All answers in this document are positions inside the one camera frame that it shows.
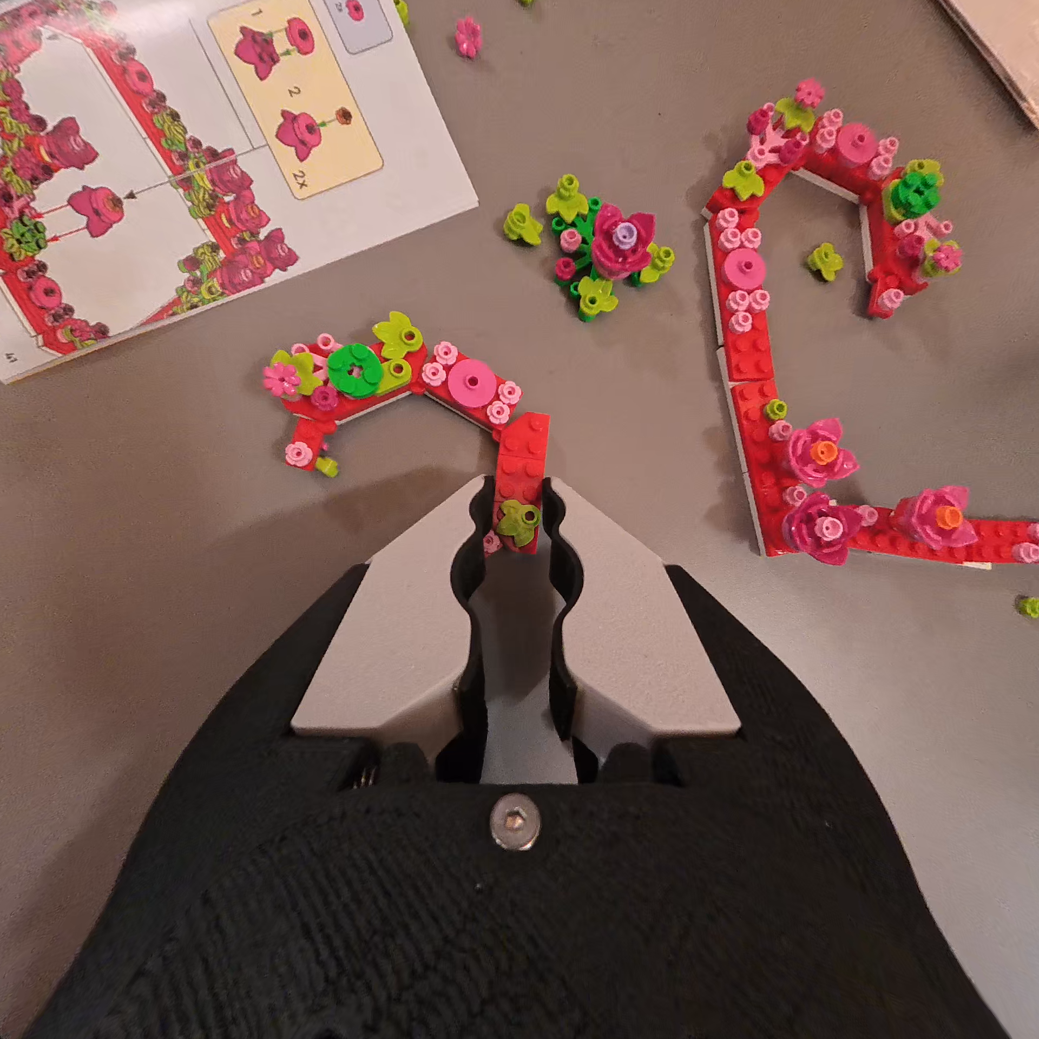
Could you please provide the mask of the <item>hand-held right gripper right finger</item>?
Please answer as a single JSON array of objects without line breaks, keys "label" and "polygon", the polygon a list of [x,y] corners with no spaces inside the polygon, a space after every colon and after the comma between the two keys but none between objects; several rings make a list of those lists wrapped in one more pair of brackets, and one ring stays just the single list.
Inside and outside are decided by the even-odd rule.
[{"label": "hand-held right gripper right finger", "polygon": [[617,745],[731,736],[740,721],[664,561],[564,482],[542,484],[552,634],[550,708],[580,764]]}]

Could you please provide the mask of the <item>lego instruction booklet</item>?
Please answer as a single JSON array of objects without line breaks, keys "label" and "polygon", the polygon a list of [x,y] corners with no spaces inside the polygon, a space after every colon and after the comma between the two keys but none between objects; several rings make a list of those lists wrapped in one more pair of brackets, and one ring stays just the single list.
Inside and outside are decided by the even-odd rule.
[{"label": "lego instruction booklet", "polygon": [[2,382],[465,212],[391,2],[2,2]]}]

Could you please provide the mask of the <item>flat white cardboard box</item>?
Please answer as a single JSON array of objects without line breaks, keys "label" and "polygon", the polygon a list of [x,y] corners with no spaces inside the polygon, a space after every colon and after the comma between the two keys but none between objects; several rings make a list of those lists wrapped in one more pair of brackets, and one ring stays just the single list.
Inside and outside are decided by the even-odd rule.
[{"label": "flat white cardboard box", "polygon": [[1038,1],[941,1],[1038,127]]}]

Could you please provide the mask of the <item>large red lego heart frame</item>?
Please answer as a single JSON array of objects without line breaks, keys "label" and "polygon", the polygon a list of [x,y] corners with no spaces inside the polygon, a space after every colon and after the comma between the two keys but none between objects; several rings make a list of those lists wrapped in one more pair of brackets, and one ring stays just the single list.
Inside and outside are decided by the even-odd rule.
[{"label": "large red lego heart frame", "polygon": [[944,177],[933,159],[897,163],[898,138],[879,137],[840,109],[822,110],[816,79],[747,122],[746,156],[708,201],[705,252],[719,365],[760,552],[840,566],[851,551],[976,568],[1037,565],[1037,522],[968,517],[969,491],[926,488],[890,508],[846,505],[831,483],[858,462],[837,419],[793,425],[774,382],[760,209],[789,174],[855,203],[864,243],[867,315],[893,316],[906,298],[957,272],[962,249],[935,214]]}]

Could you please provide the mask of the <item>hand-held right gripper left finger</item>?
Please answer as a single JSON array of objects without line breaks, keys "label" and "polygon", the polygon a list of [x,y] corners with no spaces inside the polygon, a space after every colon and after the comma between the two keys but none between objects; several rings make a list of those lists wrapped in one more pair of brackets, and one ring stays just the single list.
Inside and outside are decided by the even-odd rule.
[{"label": "hand-held right gripper left finger", "polygon": [[293,732],[412,743],[434,761],[461,731],[456,688],[472,622],[451,585],[465,541],[483,535],[471,507],[478,477],[376,553],[292,718]]}]

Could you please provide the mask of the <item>lego rose and leaves cluster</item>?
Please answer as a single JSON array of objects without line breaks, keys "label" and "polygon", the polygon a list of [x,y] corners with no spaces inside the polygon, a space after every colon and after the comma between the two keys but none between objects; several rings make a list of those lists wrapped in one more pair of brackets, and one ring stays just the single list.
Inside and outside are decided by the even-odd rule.
[{"label": "lego rose and leaves cluster", "polygon": [[560,248],[554,281],[582,322],[616,309],[616,285],[655,285],[674,264],[673,249],[656,242],[654,214],[625,215],[617,206],[586,195],[576,175],[559,179],[545,211]]}]

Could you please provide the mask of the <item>small red lego frame section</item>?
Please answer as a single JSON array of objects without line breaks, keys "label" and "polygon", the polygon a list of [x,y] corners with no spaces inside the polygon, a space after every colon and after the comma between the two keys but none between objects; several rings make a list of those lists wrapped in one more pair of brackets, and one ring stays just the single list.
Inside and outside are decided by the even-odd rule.
[{"label": "small red lego frame section", "polygon": [[295,418],[284,448],[287,465],[332,478],[328,450],[338,427],[409,396],[426,397],[489,432],[498,445],[486,556],[533,555],[541,530],[542,481],[551,418],[518,412],[513,380],[454,343],[428,344],[409,316],[393,311],[372,329],[373,344],[342,343],[331,334],[279,349],[263,368],[263,387]]}]

